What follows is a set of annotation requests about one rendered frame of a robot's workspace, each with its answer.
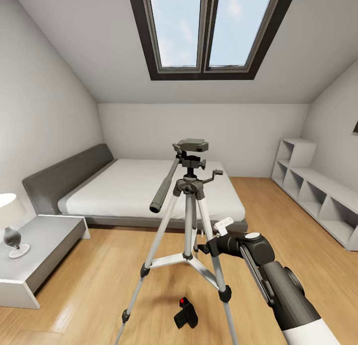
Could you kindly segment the camera tripod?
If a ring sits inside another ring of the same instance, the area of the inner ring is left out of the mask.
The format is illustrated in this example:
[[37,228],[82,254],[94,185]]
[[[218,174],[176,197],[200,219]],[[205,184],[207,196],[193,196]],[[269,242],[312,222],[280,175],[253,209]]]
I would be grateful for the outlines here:
[[[205,203],[205,196],[203,192],[203,184],[211,182],[214,180],[214,175],[223,175],[222,170],[213,170],[212,178],[206,180],[199,180],[195,174],[193,174],[194,168],[198,169],[202,167],[205,170],[206,159],[200,161],[200,157],[197,156],[188,156],[187,151],[192,152],[205,152],[208,151],[208,142],[205,142],[204,139],[186,139],[182,140],[177,144],[173,144],[174,150],[177,152],[176,160],[174,161],[167,177],[163,180],[159,190],[157,191],[154,199],[152,200],[149,209],[153,213],[159,213],[170,185],[172,183],[172,177],[175,173],[175,170],[178,164],[182,164],[182,167],[187,168],[187,174],[183,176],[182,179],[176,181],[173,194],[171,196],[170,202],[150,249],[149,255],[146,262],[143,263],[140,271],[140,279],[137,284],[137,287],[134,291],[133,297],[129,304],[128,309],[123,311],[122,314],[122,326],[118,333],[118,336],[115,340],[114,345],[117,345],[120,336],[123,332],[126,322],[130,318],[130,313],[139,293],[139,290],[142,286],[142,283],[150,272],[150,269],[175,264],[179,262],[189,263],[198,273],[200,273],[215,289],[218,290],[220,300],[223,302],[230,333],[233,345],[239,345],[238,339],[236,336],[236,331],[230,311],[229,301],[231,299],[232,291],[228,285],[225,285],[219,257],[212,257],[211,260],[213,263],[213,268],[215,275],[210,272],[200,261],[198,261],[197,253],[197,213],[196,213],[196,200],[198,203],[204,232],[207,241],[213,239],[213,231],[210,224],[210,219]],[[184,243],[184,252],[180,254],[175,254],[159,259],[154,259],[154,255],[157,251],[157,248],[160,244],[164,231],[167,227],[171,214],[174,210],[176,202],[183,191],[185,194],[185,243]],[[192,251],[195,251],[195,257],[192,255]]]

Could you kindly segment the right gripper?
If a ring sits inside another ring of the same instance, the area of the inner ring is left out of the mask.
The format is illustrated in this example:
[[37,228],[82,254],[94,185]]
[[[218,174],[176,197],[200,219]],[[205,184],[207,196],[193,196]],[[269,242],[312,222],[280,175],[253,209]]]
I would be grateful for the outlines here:
[[217,257],[220,254],[228,254],[231,255],[231,252],[229,250],[229,241],[230,238],[233,237],[233,233],[232,231],[228,230],[227,234],[225,234],[224,236],[219,236],[219,237],[215,237],[209,241],[207,241],[207,243],[204,244],[197,244],[198,249],[201,250],[202,252],[204,252],[206,255],[208,253],[210,253],[210,255],[212,257]]

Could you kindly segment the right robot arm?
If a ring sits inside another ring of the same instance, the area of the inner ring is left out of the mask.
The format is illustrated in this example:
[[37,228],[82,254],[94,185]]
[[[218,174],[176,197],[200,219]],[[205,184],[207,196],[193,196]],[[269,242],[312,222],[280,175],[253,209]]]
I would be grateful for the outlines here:
[[228,254],[245,260],[263,298],[272,307],[287,345],[341,345],[314,306],[305,297],[300,280],[288,267],[274,261],[270,242],[260,233],[234,236],[228,217],[216,224],[216,237],[198,249],[212,257]]

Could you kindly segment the digital camera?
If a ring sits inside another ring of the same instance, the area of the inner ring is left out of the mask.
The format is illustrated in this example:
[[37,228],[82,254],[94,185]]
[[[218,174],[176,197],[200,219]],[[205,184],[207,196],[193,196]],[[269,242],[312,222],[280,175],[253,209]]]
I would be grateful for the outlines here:
[[179,306],[182,307],[182,310],[174,316],[177,327],[180,329],[186,323],[188,323],[192,329],[196,327],[198,324],[198,316],[193,305],[184,297],[179,301]]

